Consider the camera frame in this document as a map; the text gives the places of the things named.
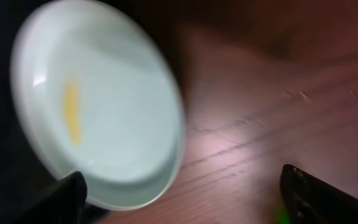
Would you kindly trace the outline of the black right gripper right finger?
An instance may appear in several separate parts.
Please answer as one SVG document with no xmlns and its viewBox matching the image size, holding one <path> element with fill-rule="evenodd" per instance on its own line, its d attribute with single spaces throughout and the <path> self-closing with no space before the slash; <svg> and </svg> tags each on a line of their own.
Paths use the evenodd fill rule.
<svg viewBox="0 0 358 224">
<path fill-rule="evenodd" d="M 280 191 L 288 223 L 358 223 L 358 199 L 285 164 Z"/>
</svg>

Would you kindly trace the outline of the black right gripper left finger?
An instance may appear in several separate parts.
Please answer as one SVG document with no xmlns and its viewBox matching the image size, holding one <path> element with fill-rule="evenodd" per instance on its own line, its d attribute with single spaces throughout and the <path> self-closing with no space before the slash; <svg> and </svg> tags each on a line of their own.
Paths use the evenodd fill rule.
<svg viewBox="0 0 358 224">
<path fill-rule="evenodd" d="M 79 224 L 87 196 L 85 178 L 74 172 L 32 200 L 0 215 L 0 224 Z"/>
</svg>

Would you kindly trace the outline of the mint green plate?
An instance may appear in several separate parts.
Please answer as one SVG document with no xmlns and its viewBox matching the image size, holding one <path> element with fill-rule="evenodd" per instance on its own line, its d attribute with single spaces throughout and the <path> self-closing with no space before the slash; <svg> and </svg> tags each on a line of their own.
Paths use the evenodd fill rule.
<svg viewBox="0 0 358 224">
<path fill-rule="evenodd" d="M 81 172 L 88 203 L 135 210 L 178 174 L 185 116 L 150 36 L 100 1 L 52 1 L 18 31 L 11 90 L 22 130 L 56 179 Z"/>
</svg>

